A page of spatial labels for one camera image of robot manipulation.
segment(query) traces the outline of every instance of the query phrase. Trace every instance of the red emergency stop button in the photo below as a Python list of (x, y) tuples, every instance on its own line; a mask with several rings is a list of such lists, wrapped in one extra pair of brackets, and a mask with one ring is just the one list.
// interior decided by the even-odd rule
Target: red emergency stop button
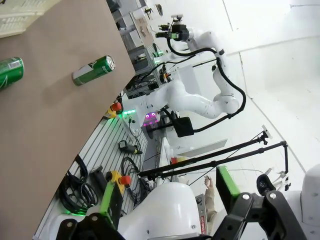
[(122, 185), (130, 185), (131, 177), (130, 176), (122, 176), (119, 178), (119, 183)]
[(116, 103), (112, 104), (111, 105), (111, 109), (113, 111), (120, 111), (122, 109), (121, 103), (120, 102), (116, 102)]

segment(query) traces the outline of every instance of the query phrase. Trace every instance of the metal rod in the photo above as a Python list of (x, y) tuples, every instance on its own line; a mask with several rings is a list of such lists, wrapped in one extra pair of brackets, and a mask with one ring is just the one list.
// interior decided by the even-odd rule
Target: metal rod
[(201, 65), (203, 65), (203, 64), (207, 64), (207, 63), (210, 63), (210, 62), (213, 62), (213, 61), (216, 61), (217, 59), (215, 58), (215, 59), (211, 59), (211, 60), (209, 60), (209, 61), (205, 61), (205, 62), (201, 62), (201, 63), (199, 63), (199, 64), (196, 64), (196, 65), (193, 65), (192, 67), (193, 68), (196, 68), (196, 67), (198, 67), (198, 66), (201, 66)]
[[(289, 172), (289, 161), (288, 161), (288, 145), (284, 145), (284, 164), (285, 164), (285, 173), (287, 174)], [(289, 187), (290, 187), (290, 184), (287, 184), (284, 186), (284, 190), (285, 191), (288, 191), (289, 190)]]
[(237, 156), (232, 156), (232, 157), (225, 158), (225, 159), (222, 159), (222, 160), (211, 161), (209, 163), (201, 164), (201, 165), (198, 165), (198, 166), (187, 167), (187, 168), (180, 169), (180, 170), (177, 170), (177, 171), (169, 171), (169, 172), (165, 172), (165, 173), (158, 172), (158, 173), (155, 173), (154, 175), (148, 175), (148, 179), (149, 179), (149, 177), (150, 177), (150, 179), (153, 179), (153, 178), (156, 178), (156, 177), (167, 178), (167, 177), (170, 177), (170, 176), (185, 174), (185, 173), (189, 173), (189, 172), (197, 171), (197, 170), (201, 170), (201, 169), (215, 168), (216, 166), (218, 166), (220, 164), (226, 164), (226, 163), (233, 162), (233, 161), (239, 160), (239, 159), (244, 159), (244, 158), (256, 155), (256, 154), (262, 154), (265, 151), (268, 151), (268, 150), (271, 150), (271, 149), (275, 149), (275, 148), (280, 147), (280, 146), (285, 146), (286, 144), (287, 144), (286, 141), (281, 141), (281, 142), (276, 143), (276, 144), (271, 145), (271, 146), (261, 147), (261, 148), (259, 148), (257, 150), (246, 152), (244, 154), (240, 154), (240, 155), (237, 155)]
[(146, 170), (146, 171), (141, 171), (138, 175), (140, 177), (145, 177), (145, 176), (149, 176), (149, 175), (156, 174), (156, 173), (159, 173), (159, 172), (169, 171), (169, 170), (173, 170), (173, 169), (176, 169), (176, 168), (185, 167), (187, 165), (195, 164), (195, 163), (197, 163), (199, 161), (202, 161), (202, 160), (205, 160), (205, 159), (210, 159), (210, 158), (213, 158), (213, 157), (217, 157), (217, 156), (220, 156), (222, 154), (226, 154), (226, 153), (238, 150), (238, 149), (245, 148), (245, 147), (250, 146), (252, 144), (260, 143), (262, 141), (265, 141), (266, 138), (268, 138), (268, 135), (265, 132), (263, 132), (261, 137), (257, 137), (254, 140), (250, 140), (250, 141), (247, 141), (247, 142), (235, 145), (235, 146), (231, 146), (231, 147), (228, 147), (226, 149), (222, 149), (220, 151), (215, 151), (215, 152), (203, 155), (203, 156), (194, 157), (194, 158), (191, 158), (191, 159), (188, 159), (188, 160), (180, 161), (180, 162), (177, 162), (175, 164), (170, 164), (170, 165), (166, 165), (166, 166), (162, 166), (162, 167), (158, 167), (158, 168), (154, 168), (154, 169), (150, 169), (150, 170)]
[(155, 128), (152, 128), (152, 129), (148, 130), (148, 132), (153, 132), (153, 131), (156, 131), (156, 130), (165, 129), (165, 128), (172, 127), (172, 126), (173, 126), (172, 123), (167, 123), (165, 125), (161, 125), (161, 126), (157, 126)]

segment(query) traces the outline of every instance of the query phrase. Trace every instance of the beer can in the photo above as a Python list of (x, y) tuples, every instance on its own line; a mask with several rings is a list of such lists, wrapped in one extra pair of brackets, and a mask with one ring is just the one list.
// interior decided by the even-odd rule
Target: beer can
[(22, 79), (24, 71), (24, 62), (20, 57), (0, 61), (0, 90)]
[(72, 74), (72, 79), (75, 85), (80, 86), (112, 72), (115, 68), (116, 64), (113, 58), (106, 55), (75, 71)]

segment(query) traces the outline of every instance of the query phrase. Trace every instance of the metal workbench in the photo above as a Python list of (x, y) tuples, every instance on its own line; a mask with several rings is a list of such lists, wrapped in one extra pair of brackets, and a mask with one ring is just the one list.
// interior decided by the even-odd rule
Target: metal workbench
[[(136, 142), (133, 142), (131, 140), (129, 134), (130, 133), (126, 132), (126, 129), (118, 118), (110, 120), (102, 119), (79, 153), (88, 169), (88, 172), (100, 165), (103, 166), (104, 175), (106, 174), (106, 172), (112, 170), (120, 172), (121, 161), (126, 156), (131, 157), (135, 164), (141, 169), (148, 141), (144, 134), (141, 134), (138, 137), (143, 152), (141, 156), (139, 156), (139, 154), (123, 153), (118, 148), (118, 142), (120, 142), (121, 140), (126, 140), (131, 145), (137, 144)], [(80, 174), (78, 165), (76, 163), (73, 163), (69, 170), (73, 175), (79, 176)], [(137, 184), (138, 177), (136, 175), (131, 176), (131, 187), (134, 189)], [(128, 214), (133, 210), (133, 207), (134, 203), (128, 195), (127, 191), (125, 191), (123, 196), (122, 210), (124, 211), (124, 213)], [(38, 230), (35, 233), (36, 238), (34, 239), (51, 239), (49, 238), (49, 229), (51, 227), (52, 221), (57, 216), (65, 214), (67, 212), (68, 211), (62, 206), (60, 200), (58, 199), (57, 194), (55, 194), (38, 227)]]

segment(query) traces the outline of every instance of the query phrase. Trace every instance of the red label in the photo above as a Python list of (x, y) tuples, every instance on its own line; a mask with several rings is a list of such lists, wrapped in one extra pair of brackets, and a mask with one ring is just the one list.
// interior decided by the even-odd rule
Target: red label
[(201, 234), (206, 234), (205, 217), (201, 216)]

